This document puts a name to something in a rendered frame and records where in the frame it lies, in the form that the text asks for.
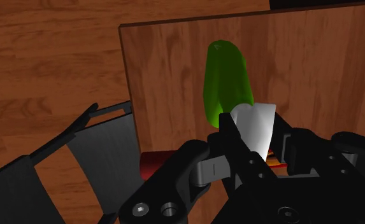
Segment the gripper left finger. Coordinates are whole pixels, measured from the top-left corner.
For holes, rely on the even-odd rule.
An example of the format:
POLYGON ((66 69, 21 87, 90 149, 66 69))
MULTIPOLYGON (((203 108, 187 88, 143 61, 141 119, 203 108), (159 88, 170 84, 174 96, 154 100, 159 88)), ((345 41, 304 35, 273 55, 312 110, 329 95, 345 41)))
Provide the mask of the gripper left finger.
POLYGON ((189 140, 173 153, 122 205, 120 224, 189 224, 188 215, 210 188, 195 183, 200 162, 213 166, 224 182, 228 200, 210 224, 275 224, 276 209, 266 192, 276 179, 257 152, 240 138, 230 114, 220 114, 218 132, 207 141, 189 140))

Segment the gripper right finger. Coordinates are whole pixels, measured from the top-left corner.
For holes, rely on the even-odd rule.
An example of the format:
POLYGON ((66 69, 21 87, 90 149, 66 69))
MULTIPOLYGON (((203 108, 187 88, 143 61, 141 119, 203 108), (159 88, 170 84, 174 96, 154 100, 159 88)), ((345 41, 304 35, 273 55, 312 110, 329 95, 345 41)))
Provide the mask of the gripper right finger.
POLYGON ((289 175, 315 170, 329 186, 365 198, 365 136, 342 131, 324 139, 309 129, 291 127, 277 113, 270 149, 287 164, 289 175))

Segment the green and white spatula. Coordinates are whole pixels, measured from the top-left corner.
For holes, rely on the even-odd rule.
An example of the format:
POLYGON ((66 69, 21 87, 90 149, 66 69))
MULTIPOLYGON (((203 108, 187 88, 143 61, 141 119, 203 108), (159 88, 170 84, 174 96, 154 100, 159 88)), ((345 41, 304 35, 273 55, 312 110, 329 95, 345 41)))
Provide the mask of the green and white spatula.
POLYGON ((208 46, 203 104, 212 127, 218 129, 219 115, 229 113, 248 149, 267 159, 276 105, 254 101, 246 60, 230 41, 220 39, 208 46))

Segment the red and orange object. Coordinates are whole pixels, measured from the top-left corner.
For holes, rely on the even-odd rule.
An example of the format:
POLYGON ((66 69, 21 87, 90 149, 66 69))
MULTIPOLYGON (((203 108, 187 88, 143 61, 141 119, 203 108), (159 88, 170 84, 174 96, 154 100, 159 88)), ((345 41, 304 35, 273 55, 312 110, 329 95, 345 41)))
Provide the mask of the red and orange object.
MULTIPOLYGON (((146 181, 176 150, 148 151, 140 156, 140 174, 146 181)), ((277 160, 276 155, 268 150, 266 163, 277 176, 287 176, 287 164, 277 160)))

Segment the black chair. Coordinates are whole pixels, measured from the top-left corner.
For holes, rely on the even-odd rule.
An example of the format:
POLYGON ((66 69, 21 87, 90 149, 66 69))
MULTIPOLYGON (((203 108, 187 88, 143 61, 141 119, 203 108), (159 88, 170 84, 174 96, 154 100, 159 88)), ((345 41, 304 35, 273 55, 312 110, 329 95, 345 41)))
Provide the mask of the black chair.
POLYGON ((103 215, 114 224, 122 204, 143 184, 129 101, 86 109, 66 130, 0 168, 0 224, 66 224, 35 166, 67 146, 87 177, 103 215))

